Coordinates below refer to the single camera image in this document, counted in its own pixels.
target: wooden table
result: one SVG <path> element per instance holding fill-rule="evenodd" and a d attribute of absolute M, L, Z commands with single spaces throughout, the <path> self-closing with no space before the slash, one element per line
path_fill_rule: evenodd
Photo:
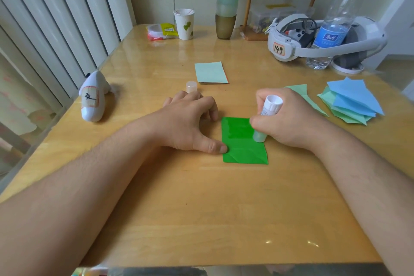
<path fill-rule="evenodd" d="M 196 27 L 193 41 L 150 42 L 134 27 L 103 67 L 120 91 L 107 95 L 103 121 L 85 122 L 77 99 L 1 196 L 5 200 L 76 158 L 117 129 L 157 110 L 166 96 L 195 80 L 194 63 L 222 61 L 230 84 L 201 85 L 221 115 L 249 117 L 255 91 L 308 84 L 316 94 L 326 81 L 343 79 L 314 71 L 302 59 L 278 62 L 264 42 L 238 33 L 216 38 L 214 27 Z M 368 143 L 398 168 L 411 172 L 414 107 L 374 75 L 359 75 L 385 117 L 368 126 L 330 120 Z M 220 123 L 205 127 L 220 139 Z M 223 163 L 221 155 L 163 148 L 142 166 L 96 242 L 86 266 L 206 266 L 219 264 L 380 262 L 319 160 L 311 153 L 266 140 L 269 165 Z"/>

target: light green paper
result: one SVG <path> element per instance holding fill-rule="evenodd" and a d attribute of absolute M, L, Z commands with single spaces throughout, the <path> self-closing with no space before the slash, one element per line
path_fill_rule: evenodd
<path fill-rule="evenodd" d="M 366 122 L 372 118 L 370 116 L 365 116 L 365 115 L 362 115 L 362 114 L 358 114 L 357 112 L 354 112 L 354 111 L 346 109 L 346 108 L 333 106 L 333 103 L 335 101 L 336 93 L 332 92 L 329 89 L 328 86 L 325 87 L 322 94 L 318 94 L 317 96 L 319 96 L 319 98 L 322 99 L 322 101 L 331 109 L 332 113 L 335 116 L 341 118 L 342 120 L 344 120 L 347 123 L 362 123 L 362 124 L 366 125 Z M 342 118 L 341 115 L 338 116 L 337 114 L 335 114 L 334 111 L 336 113 L 340 113 L 342 115 L 345 115 L 347 120 Z"/>
<path fill-rule="evenodd" d="M 254 130 L 249 118 L 224 117 L 221 119 L 221 141 L 227 147 L 225 163 L 268 165 L 264 143 L 253 140 Z"/>
<path fill-rule="evenodd" d="M 221 61 L 207 64 L 194 64 L 199 83 L 228 83 Z"/>
<path fill-rule="evenodd" d="M 302 96 L 305 99 L 305 101 L 307 101 L 313 108 L 315 108 L 317 111 L 319 111 L 324 116 L 329 117 L 326 112 L 324 112 L 317 104 L 315 104 L 313 100 L 310 99 L 310 97 L 308 96 L 308 85 L 307 84 L 291 85 L 291 86 L 285 86 L 285 87 L 294 90 L 296 93 Z"/>

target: shelf leg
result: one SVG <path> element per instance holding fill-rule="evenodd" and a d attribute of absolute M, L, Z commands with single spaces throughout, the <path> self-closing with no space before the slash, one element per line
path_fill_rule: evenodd
<path fill-rule="evenodd" d="M 310 0 L 311 2 L 310 2 L 310 4 L 309 4 L 309 7 L 313 7 L 313 4 L 315 3 L 315 0 Z"/>
<path fill-rule="evenodd" d="M 250 3 L 251 2 L 252 2 L 252 0 L 247 0 L 246 13 L 244 14 L 243 27 L 245 27 L 247 25 L 247 19 L 249 18 L 249 11 L 250 11 Z"/>

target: person's right arm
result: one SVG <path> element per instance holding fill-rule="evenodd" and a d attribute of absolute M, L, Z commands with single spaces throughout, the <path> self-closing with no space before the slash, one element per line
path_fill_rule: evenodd
<path fill-rule="evenodd" d="M 259 90 L 258 113 L 272 94 L 283 99 L 282 108 L 275 116 L 253 116 L 252 127 L 281 143 L 312 151 L 390 272 L 414 273 L 414 180 L 289 88 Z"/>

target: wooden shelf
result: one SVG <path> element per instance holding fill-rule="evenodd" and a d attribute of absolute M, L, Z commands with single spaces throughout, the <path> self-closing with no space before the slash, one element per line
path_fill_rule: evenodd
<path fill-rule="evenodd" d="M 266 41 L 267 34 L 265 33 L 256 33 L 252 30 L 250 26 L 240 26 L 240 32 L 243 33 L 243 38 L 247 41 Z"/>

